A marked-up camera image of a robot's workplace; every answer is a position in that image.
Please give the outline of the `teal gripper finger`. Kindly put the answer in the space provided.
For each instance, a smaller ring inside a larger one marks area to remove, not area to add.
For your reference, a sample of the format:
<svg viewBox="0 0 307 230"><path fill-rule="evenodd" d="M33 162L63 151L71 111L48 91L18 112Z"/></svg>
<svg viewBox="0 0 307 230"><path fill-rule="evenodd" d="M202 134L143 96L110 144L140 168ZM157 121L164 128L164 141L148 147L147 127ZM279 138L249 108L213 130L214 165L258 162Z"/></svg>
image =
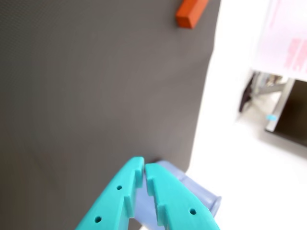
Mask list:
<svg viewBox="0 0 307 230"><path fill-rule="evenodd" d="M158 163L145 165L147 193L153 196L158 226L166 230L218 230L209 209Z"/></svg>
<svg viewBox="0 0 307 230"><path fill-rule="evenodd" d="M144 158L128 160L80 221L77 230L127 230L135 216L137 189L143 184Z"/></svg>

